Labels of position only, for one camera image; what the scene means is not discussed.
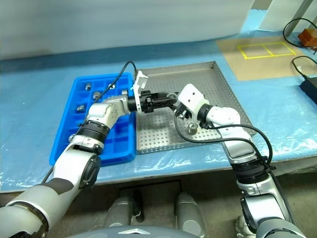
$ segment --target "stainless steel tray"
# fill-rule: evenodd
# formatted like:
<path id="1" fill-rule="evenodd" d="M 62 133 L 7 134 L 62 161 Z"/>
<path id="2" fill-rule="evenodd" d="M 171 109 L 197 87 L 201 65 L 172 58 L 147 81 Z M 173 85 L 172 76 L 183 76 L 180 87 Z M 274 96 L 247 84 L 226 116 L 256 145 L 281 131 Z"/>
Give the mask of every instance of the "stainless steel tray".
<path id="1" fill-rule="evenodd" d="M 141 70 L 149 77 L 144 90 L 150 90 L 152 93 L 179 92 L 186 84 L 192 83 L 212 105 L 234 108 L 240 113 L 241 123 L 252 125 L 214 61 Z M 216 130 L 200 128 L 195 135 L 191 136 L 187 134 L 186 128 L 193 120 L 185 119 L 178 122 L 180 130 L 188 138 L 196 140 L 220 138 Z M 137 115 L 138 154 L 197 145 L 179 137 L 175 130 L 174 114 L 171 109 L 158 109 L 153 113 Z"/>

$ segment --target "cardboard sheet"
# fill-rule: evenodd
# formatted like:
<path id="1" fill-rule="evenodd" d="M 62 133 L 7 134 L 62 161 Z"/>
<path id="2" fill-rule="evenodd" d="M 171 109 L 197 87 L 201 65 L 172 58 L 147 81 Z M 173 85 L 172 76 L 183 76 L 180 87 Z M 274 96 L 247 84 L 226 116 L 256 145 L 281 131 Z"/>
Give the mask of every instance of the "cardboard sheet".
<path id="1" fill-rule="evenodd" d="M 303 53 L 283 37 L 218 40 L 217 44 L 239 81 L 297 75 L 291 60 Z M 306 75 L 317 74 L 309 59 L 296 60 Z"/>

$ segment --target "floor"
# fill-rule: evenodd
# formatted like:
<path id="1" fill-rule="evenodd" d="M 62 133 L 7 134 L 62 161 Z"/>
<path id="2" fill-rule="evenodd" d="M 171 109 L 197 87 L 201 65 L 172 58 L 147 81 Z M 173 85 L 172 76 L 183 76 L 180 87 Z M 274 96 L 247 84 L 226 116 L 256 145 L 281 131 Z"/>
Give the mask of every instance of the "floor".
<path id="1" fill-rule="evenodd" d="M 316 173 L 279 176 L 298 227 L 307 237 L 316 235 Z M 95 186 L 82 192 L 72 203 L 64 218 L 49 233 L 49 238 L 66 237 L 87 230 L 101 228 L 111 203 L 118 194 L 138 187 L 144 199 L 143 225 L 174 227 L 173 203 L 183 190 L 197 201 L 207 237 L 234 238 L 235 219 L 241 215 L 239 189 L 235 186 L 232 171 L 219 171 L 172 178 L 153 179 L 122 184 Z M 1 194 L 4 205 L 16 194 Z"/>

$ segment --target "small metal part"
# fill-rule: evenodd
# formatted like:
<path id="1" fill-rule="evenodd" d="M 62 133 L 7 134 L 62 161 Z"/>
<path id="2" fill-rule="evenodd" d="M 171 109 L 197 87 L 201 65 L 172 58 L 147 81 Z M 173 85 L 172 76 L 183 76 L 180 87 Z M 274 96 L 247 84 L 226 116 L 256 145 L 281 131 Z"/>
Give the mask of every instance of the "small metal part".
<path id="1" fill-rule="evenodd" d="M 90 91 L 90 89 L 91 89 L 91 83 L 86 83 L 85 90 Z"/>
<path id="2" fill-rule="evenodd" d="M 74 133 L 74 134 L 71 134 L 71 135 L 69 136 L 69 138 L 68 138 L 68 143 L 71 142 L 71 140 L 73 139 L 74 135 L 76 135 L 76 134 Z"/>
<path id="3" fill-rule="evenodd" d="M 187 126 L 187 133 L 189 135 L 195 135 L 197 133 L 198 130 L 198 125 L 196 123 L 190 123 Z"/>
<path id="4" fill-rule="evenodd" d="M 97 97 L 99 97 L 100 95 L 101 95 L 100 92 L 98 92 L 98 91 L 94 92 L 94 94 L 93 94 L 93 99 L 96 100 Z"/>
<path id="5" fill-rule="evenodd" d="M 85 105 L 80 105 L 77 109 L 77 112 L 84 112 L 85 111 Z"/>
<path id="6" fill-rule="evenodd" d="M 111 85 L 111 83 L 108 85 L 108 87 Z M 110 89 L 115 89 L 115 84 L 110 88 Z"/>

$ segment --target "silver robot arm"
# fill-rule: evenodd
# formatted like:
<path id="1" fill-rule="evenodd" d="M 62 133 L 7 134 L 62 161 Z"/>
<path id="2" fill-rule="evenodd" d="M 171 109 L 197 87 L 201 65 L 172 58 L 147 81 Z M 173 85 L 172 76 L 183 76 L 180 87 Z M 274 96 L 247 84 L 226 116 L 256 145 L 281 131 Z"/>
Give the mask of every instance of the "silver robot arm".
<path id="1" fill-rule="evenodd" d="M 182 89 L 178 101 L 181 103 L 178 108 L 189 111 L 193 119 L 201 122 L 200 125 L 218 127 L 240 124 L 240 115 L 235 109 L 210 105 L 192 84 Z M 251 136 L 242 127 L 220 128 L 218 131 L 223 139 L 235 137 L 252 142 Z M 249 229 L 257 232 L 259 238 L 276 237 L 272 234 L 277 233 L 305 237 L 291 223 L 285 201 L 264 159 L 259 158 L 253 147 L 245 141 L 225 141 L 223 147 L 237 177 L 238 187 L 244 194 L 241 205 Z"/>
<path id="2" fill-rule="evenodd" d="M 93 104 L 60 155 L 53 178 L 33 186 L 0 208 L 0 237 L 45 237 L 62 218 L 77 194 L 91 187 L 101 165 L 99 154 L 109 130 L 120 116 L 130 114 L 126 95 Z"/>

